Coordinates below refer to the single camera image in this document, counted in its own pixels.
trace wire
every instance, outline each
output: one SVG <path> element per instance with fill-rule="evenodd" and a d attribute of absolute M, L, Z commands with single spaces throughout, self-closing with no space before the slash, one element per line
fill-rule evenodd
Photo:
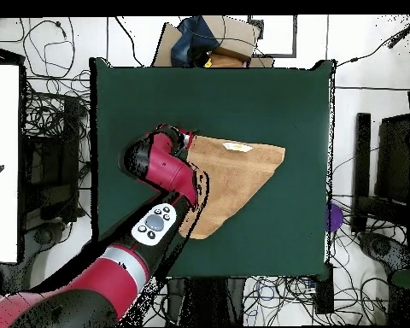
<path fill-rule="evenodd" d="M 368 58 L 370 56 L 373 56 L 375 53 L 377 53 L 377 51 L 379 51 L 383 47 L 383 45 L 385 45 L 391 39 L 395 38 L 396 36 L 400 35 L 401 33 L 405 32 L 405 31 L 406 31 L 406 29 L 402 29 L 401 31 L 397 32 L 395 35 L 392 35 L 390 38 L 387 38 L 372 53 L 370 53 L 366 56 L 356 56 L 355 58 L 349 59 L 348 61 L 344 61 L 343 63 L 338 64 L 337 67 L 341 67 L 344 64 L 354 63 L 354 62 L 360 61 L 361 59 L 365 59 L 365 58 Z"/>
<path fill-rule="evenodd" d="M 126 35 L 128 36 L 128 38 L 131 40 L 132 43 L 132 54 L 133 54 L 133 59 L 135 59 L 135 61 L 140 65 L 140 67 L 144 67 L 144 65 L 137 59 L 137 57 L 135 56 L 135 44 L 133 42 L 133 39 L 131 37 L 131 35 L 129 34 L 129 32 L 125 29 L 125 27 L 123 26 L 123 24 L 121 24 L 121 22 L 119 21 L 118 16 L 115 16 L 115 19 L 117 20 L 117 22 L 119 23 L 121 29 L 123 29 L 123 32 L 126 33 Z"/>
<path fill-rule="evenodd" d="M 70 23 L 70 28 L 71 28 L 71 33 L 72 33 L 72 41 L 71 41 L 71 42 L 65 40 L 65 39 L 67 39 L 67 34 L 65 33 L 65 31 L 64 31 L 64 29 L 62 28 L 62 25 L 61 25 L 61 23 L 60 23 L 59 21 L 54 22 L 54 21 L 52 21 L 52 20 L 43 20 L 43 21 L 39 22 L 36 26 L 32 27 L 31 18 L 29 18 L 29 27 L 30 27 L 30 30 L 29 30 L 29 32 L 27 32 L 27 35 L 23 38 L 23 50 L 24 50 L 24 53 L 25 53 L 25 56 L 26 56 L 26 59 L 27 59 L 27 63 L 28 63 L 28 65 L 29 65 L 29 68 L 30 68 L 31 72 L 33 73 L 33 75 L 35 75 L 35 76 L 37 76 L 37 77 L 43 77 L 43 78 L 44 78 L 44 77 L 49 77 L 49 78 L 52 78 L 52 79 L 60 79 L 60 78 L 65 78 L 65 77 L 67 77 L 67 75 L 70 73 L 71 68 L 73 67 L 73 64 L 74 64 L 74 56 L 75 56 L 75 53 L 76 53 L 76 49 L 75 49 L 75 46 L 74 46 L 74 29 L 73 29 L 73 23 L 72 23 L 72 21 L 71 21 L 71 19 L 70 19 L 69 17 L 68 17 L 68 22 Z M 64 36 L 64 41 L 46 44 L 46 45 L 44 46 L 44 58 L 43 58 L 43 57 L 41 56 L 41 54 L 39 53 L 39 50 L 38 50 L 38 48 L 36 47 L 35 43 L 32 41 L 32 36 L 31 36 L 31 35 L 32 35 L 32 32 L 33 32 L 35 29 L 37 29 L 39 26 L 41 26 L 41 25 L 43 25 L 43 24 L 47 24 L 47 23 L 53 24 L 54 26 L 59 27 L 59 28 L 61 29 L 62 35 Z M 41 61 L 44 63 L 46 75 L 38 74 L 38 73 L 35 73 L 35 72 L 33 71 L 31 59 L 30 59 L 30 57 L 27 55 L 27 50 L 26 50 L 26 41 L 27 41 L 27 38 L 29 38 L 29 40 L 30 40 L 30 42 L 31 42 L 31 44 L 32 44 L 32 46 L 33 46 L 33 48 L 36 50 L 36 52 L 38 53 L 39 58 L 40 58 Z M 70 45 L 71 45 L 73 55 L 72 55 L 72 60 L 71 60 L 71 62 L 70 62 L 69 67 L 63 67 L 63 66 L 60 66 L 60 65 L 58 65 L 58 64 L 49 62 L 49 61 L 47 61 L 47 60 L 45 59 L 45 49 L 46 49 L 46 47 L 49 46 L 49 45 L 54 45 L 54 44 L 56 44 L 56 45 L 58 45 L 58 44 L 70 44 Z M 52 66 L 55 66 L 55 67 L 59 67 L 59 68 L 66 69 L 66 72 L 65 72 L 62 76 L 60 76 L 60 77 L 51 77 L 51 76 L 49 76 L 49 72 L 48 72 L 48 68 L 47 68 L 47 65 L 48 65 L 48 64 L 49 64 L 49 65 L 52 65 Z"/>
<path fill-rule="evenodd" d="M 0 40 L 0 43 L 19 43 L 21 40 L 23 40 L 25 36 L 25 29 L 23 25 L 23 20 L 21 18 L 19 19 L 20 19 L 20 24 L 21 24 L 21 30 L 23 31 L 23 35 L 21 35 L 21 38 L 18 40 Z"/>
<path fill-rule="evenodd" d="M 375 150 L 377 150 L 377 149 L 379 149 L 379 147 L 376 147 L 375 149 L 371 149 L 369 152 L 373 152 L 373 151 L 375 151 Z M 344 165 L 345 163 L 352 161 L 356 156 L 357 156 L 357 155 L 355 155 L 355 156 L 351 157 L 349 160 L 346 160 L 345 162 L 342 162 L 341 164 L 337 165 L 337 166 L 334 168 L 334 170 L 332 170 L 332 174 L 334 175 L 334 172 L 335 172 L 341 165 Z"/>
<path fill-rule="evenodd" d="M 371 319 L 369 318 L 369 316 L 367 315 L 365 300 L 364 300 L 364 297 L 363 297 L 363 289 L 365 288 L 365 285 L 366 285 L 367 283 L 369 283 L 369 282 L 372 282 L 373 280 L 377 280 L 377 281 L 379 281 L 379 282 L 383 282 L 383 283 L 385 283 L 387 286 L 389 286 L 389 283 L 387 283 L 384 279 L 377 278 L 377 277 L 372 277 L 372 278 L 367 279 L 367 280 L 361 285 L 361 288 L 360 288 L 360 299 L 361 299 L 361 306 L 362 306 L 362 308 L 363 308 L 363 313 L 365 314 L 366 318 L 369 320 L 369 323 L 370 323 L 371 325 L 376 325 L 377 323 L 376 323 L 376 322 L 372 322 L 372 320 L 371 320 Z M 383 308 L 378 307 L 378 309 L 380 309 L 382 312 L 385 313 L 385 310 L 384 310 Z"/>

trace brown towel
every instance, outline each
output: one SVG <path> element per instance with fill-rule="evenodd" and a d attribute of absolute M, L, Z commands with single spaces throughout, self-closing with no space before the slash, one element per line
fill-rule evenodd
<path fill-rule="evenodd" d="M 241 144 L 252 149 L 247 152 L 226 149 L 224 143 Z M 284 152 L 285 149 L 268 144 L 195 137 L 187 161 L 198 168 L 199 175 L 202 171 L 208 174 L 209 190 L 207 203 L 190 237 L 204 239 L 219 229 L 273 176 L 284 160 Z M 205 184 L 200 185 L 199 203 L 202 203 L 207 192 Z M 191 210 L 187 214 L 179 228 L 182 237 L 187 235 L 196 213 L 197 210 Z"/>

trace floor tile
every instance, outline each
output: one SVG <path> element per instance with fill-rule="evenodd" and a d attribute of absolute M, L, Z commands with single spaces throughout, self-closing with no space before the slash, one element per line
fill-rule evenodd
<path fill-rule="evenodd" d="M 340 64 L 371 54 L 410 23 L 410 15 L 330 15 L 328 59 Z M 336 85 L 410 89 L 410 35 L 393 49 L 337 68 Z"/>
<path fill-rule="evenodd" d="M 311 69 L 326 59 L 326 20 L 326 15 L 298 15 L 296 58 L 275 59 L 273 66 Z"/>
<path fill-rule="evenodd" d="M 383 118 L 410 112 L 406 91 L 336 89 L 333 170 L 354 157 L 355 119 L 358 113 L 371 114 L 371 149 L 379 146 L 378 130 Z M 371 152 L 370 195 L 377 174 L 378 151 Z M 352 195 L 354 161 L 348 161 L 333 173 L 333 194 Z"/>

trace green tabletop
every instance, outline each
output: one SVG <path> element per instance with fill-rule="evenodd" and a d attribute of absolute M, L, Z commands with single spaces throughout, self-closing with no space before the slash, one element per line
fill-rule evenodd
<path fill-rule="evenodd" d="M 324 273 L 332 68 L 330 61 L 313 70 L 115 68 L 97 59 L 100 235 L 154 192 L 120 172 L 120 150 L 168 123 L 286 149 L 283 164 L 235 216 L 186 244 L 170 276 Z"/>

